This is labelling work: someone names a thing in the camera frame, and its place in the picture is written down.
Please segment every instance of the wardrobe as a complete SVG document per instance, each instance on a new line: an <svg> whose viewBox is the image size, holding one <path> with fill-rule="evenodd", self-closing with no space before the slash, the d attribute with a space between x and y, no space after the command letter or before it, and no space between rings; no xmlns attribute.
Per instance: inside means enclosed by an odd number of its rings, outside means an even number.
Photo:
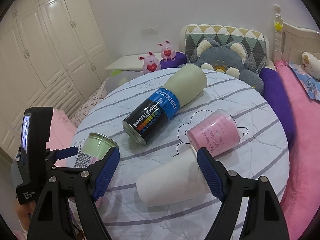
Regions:
<svg viewBox="0 0 320 240"><path fill-rule="evenodd" d="M29 107L72 117L110 63L88 0L16 0L0 23L0 147L15 157Z"/></svg>

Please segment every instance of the device screen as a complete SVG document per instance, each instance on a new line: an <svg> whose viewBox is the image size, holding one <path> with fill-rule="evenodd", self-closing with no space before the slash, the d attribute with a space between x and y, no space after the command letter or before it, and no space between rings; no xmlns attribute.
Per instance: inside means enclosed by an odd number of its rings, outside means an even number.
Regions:
<svg viewBox="0 0 320 240"><path fill-rule="evenodd" d="M21 146L27 153L30 114L26 114L22 123Z"/></svg>

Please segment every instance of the metal screw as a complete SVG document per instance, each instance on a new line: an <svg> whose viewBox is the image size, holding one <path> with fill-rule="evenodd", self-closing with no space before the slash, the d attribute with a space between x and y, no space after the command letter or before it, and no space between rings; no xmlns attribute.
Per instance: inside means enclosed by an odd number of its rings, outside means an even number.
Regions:
<svg viewBox="0 0 320 240"><path fill-rule="evenodd" d="M50 179L49 179L49 182L53 183L57 180L57 177L55 176L52 176Z"/></svg>
<svg viewBox="0 0 320 240"><path fill-rule="evenodd" d="M228 171L228 174L232 177L235 177L235 176L237 176L238 173L236 171L230 170L230 171Z"/></svg>
<svg viewBox="0 0 320 240"><path fill-rule="evenodd" d="M268 182L268 178L265 176L261 176L260 180L264 183Z"/></svg>
<svg viewBox="0 0 320 240"><path fill-rule="evenodd" d="M83 171L83 172L81 172L81 177L88 177L89 176L89 174L90 174L90 172L89 171Z"/></svg>

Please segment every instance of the red heart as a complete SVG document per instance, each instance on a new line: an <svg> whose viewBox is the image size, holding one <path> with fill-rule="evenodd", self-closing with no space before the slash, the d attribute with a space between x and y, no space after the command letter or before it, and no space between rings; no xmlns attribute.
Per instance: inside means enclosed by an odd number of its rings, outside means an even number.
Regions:
<svg viewBox="0 0 320 240"><path fill-rule="evenodd" d="M147 69L151 72L155 71L157 68L157 64L156 63L153 63L152 65L148 65L147 66Z"/></svg>
<svg viewBox="0 0 320 240"><path fill-rule="evenodd" d="M171 50L165 50L163 52L163 54L165 54L167 57L169 57L171 55Z"/></svg>

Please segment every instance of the blue label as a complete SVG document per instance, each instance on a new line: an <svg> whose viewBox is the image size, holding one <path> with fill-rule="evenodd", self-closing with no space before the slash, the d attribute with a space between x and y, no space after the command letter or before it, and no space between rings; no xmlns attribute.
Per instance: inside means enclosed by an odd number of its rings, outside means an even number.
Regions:
<svg viewBox="0 0 320 240"><path fill-rule="evenodd" d="M164 110L168 120L170 120L180 108L176 96L165 88L159 88L148 99L157 103Z"/></svg>

